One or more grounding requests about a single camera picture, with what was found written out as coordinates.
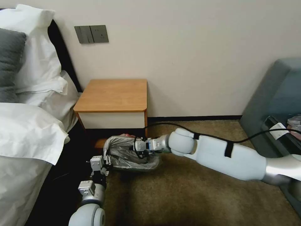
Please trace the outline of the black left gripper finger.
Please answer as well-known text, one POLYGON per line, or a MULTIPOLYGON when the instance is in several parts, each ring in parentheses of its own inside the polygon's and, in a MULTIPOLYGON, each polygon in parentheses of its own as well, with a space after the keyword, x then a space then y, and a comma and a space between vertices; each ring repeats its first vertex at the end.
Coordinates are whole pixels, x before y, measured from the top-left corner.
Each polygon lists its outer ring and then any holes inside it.
POLYGON ((103 152, 103 167, 102 167, 102 173, 105 176, 108 176, 109 171, 111 169, 111 158, 110 154, 108 153, 107 150, 103 152))
POLYGON ((90 173, 90 178, 92 178, 93 177, 93 175, 94 175, 94 171, 93 171, 93 167, 92 167, 92 165, 91 165, 91 162, 90 162, 90 160, 89 161, 86 161, 86 164, 88 165, 88 168, 89 168, 89 173, 90 173))

